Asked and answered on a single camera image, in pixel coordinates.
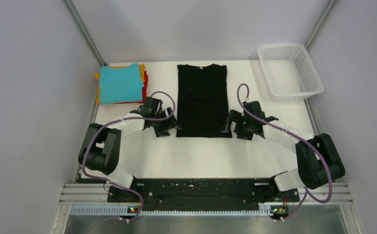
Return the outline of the black t-shirt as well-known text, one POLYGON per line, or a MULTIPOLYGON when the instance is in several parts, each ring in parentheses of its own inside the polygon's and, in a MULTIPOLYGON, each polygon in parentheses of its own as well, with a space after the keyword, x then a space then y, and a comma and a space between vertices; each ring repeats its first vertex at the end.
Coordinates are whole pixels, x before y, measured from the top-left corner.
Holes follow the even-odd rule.
POLYGON ((229 115, 227 66, 178 65, 176 137, 231 138, 221 129, 229 115))

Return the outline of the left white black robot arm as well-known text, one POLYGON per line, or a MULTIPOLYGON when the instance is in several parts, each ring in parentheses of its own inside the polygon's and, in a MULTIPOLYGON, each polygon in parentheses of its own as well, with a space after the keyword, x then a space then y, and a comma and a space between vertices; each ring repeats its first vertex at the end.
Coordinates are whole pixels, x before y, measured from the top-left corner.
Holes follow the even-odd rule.
POLYGON ((172 129, 181 129, 175 117, 176 103, 163 108, 163 101, 147 97, 136 110, 106 124, 91 123, 87 129, 78 162, 88 178, 110 183, 119 189, 125 201, 133 201, 138 189, 134 176, 119 162, 122 141, 134 133, 152 128, 157 137, 169 136, 172 129))

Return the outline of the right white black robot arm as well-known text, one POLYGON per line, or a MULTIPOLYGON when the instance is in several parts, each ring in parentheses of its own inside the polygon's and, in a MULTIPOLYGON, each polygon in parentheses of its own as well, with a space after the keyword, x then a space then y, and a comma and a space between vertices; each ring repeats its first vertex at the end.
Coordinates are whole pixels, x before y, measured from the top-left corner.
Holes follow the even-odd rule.
POLYGON ((346 174, 330 135, 304 134, 276 117, 266 117, 258 101, 243 102, 242 106, 242 112, 230 110, 221 132, 230 133, 231 125, 235 123, 234 132, 239 139, 252 140, 254 136, 260 136, 297 157, 297 168, 271 177, 267 194, 272 200, 282 200, 291 189, 316 189, 346 174))

